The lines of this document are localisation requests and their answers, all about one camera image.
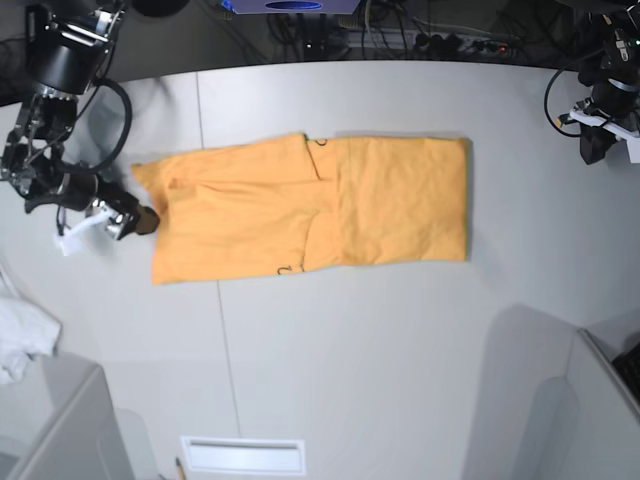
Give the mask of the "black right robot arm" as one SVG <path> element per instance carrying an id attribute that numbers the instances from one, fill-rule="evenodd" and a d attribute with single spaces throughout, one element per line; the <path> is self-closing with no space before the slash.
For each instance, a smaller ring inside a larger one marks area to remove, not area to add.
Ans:
<path id="1" fill-rule="evenodd" d="M 99 74 L 113 52 L 129 4 L 126 1 L 26 1 L 26 71 L 32 93 L 21 104 L 1 157 L 1 179 L 24 202 L 26 213 L 54 205 L 59 210 L 105 215 L 114 240 L 154 233 L 158 214 L 103 171 L 121 153 L 133 121 L 127 92 Z M 105 87 L 118 96 L 124 122 L 113 149 L 93 165 L 63 159 L 65 143 L 80 114 L 80 96 Z"/>

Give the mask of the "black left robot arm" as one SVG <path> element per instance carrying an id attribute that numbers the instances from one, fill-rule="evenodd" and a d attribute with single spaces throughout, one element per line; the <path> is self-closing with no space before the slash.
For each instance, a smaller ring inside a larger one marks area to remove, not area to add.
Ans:
<path id="1" fill-rule="evenodd" d="M 587 165 L 602 161 L 614 145 L 626 145 L 629 160 L 639 162 L 639 3 L 637 1 L 564 1 L 579 15 L 578 53 L 547 83 L 543 110 L 560 135 L 579 140 Z M 551 89 L 575 67 L 590 94 L 553 118 Z"/>

